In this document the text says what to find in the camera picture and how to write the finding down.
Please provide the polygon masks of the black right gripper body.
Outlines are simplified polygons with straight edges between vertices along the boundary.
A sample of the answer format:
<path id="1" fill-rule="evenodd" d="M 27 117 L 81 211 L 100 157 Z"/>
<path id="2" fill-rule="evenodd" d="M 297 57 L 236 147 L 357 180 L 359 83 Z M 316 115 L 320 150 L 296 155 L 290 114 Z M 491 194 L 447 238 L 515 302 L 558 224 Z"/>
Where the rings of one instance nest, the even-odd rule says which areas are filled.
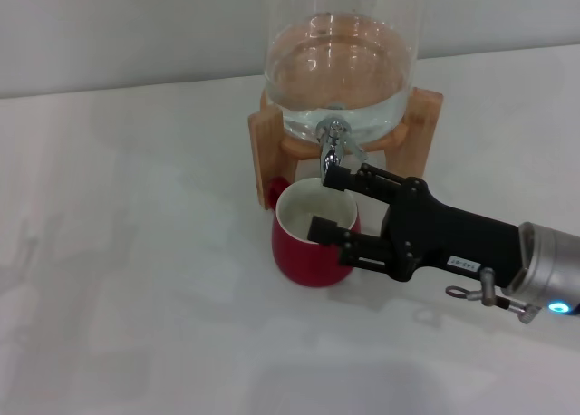
<path id="1" fill-rule="evenodd" d="M 484 267 L 507 287 L 521 269 L 518 228 L 440 203 L 425 181 L 407 178 L 387 193 L 382 237 L 391 242 L 387 275 L 410 281 L 421 267 L 475 279 Z"/>

